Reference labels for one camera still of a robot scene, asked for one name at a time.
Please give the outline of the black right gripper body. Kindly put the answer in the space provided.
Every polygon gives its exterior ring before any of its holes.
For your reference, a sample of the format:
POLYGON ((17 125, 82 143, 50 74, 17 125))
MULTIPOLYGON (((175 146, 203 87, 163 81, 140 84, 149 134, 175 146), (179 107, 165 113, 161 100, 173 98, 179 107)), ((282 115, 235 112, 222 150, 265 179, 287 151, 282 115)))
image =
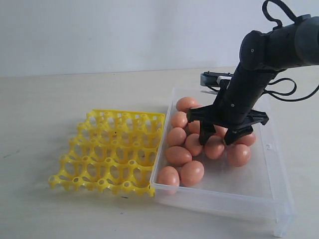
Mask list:
POLYGON ((188 122, 198 120, 231 130, 256 123, 265 125, 269 120, 267 114, 252 108, 277 74, 273 70, 246 70, 239 64, 229 85, 220 90, 213 104, 187 112, 188 122))

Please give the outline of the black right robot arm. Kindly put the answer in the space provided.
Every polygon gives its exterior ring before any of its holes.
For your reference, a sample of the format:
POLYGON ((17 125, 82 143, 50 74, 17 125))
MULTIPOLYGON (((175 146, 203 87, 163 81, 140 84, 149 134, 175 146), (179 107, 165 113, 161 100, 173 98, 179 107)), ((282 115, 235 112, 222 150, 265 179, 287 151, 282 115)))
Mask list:
POLYGON ((227 128, 224 141, 230 145, 251 134, 252 125, 265 125, 265 112, 253 109, 269 82, 279 73, 319 63, 319 18, 303 15, 294 24, 268 33, 251 31, 240 47, 240 62, 233 74, 204 72, 200 84, 219 87, 213 104, 189 110, 188 122, 199 121, 199 142, 205 145, 216 133, 215 126, 227 128))

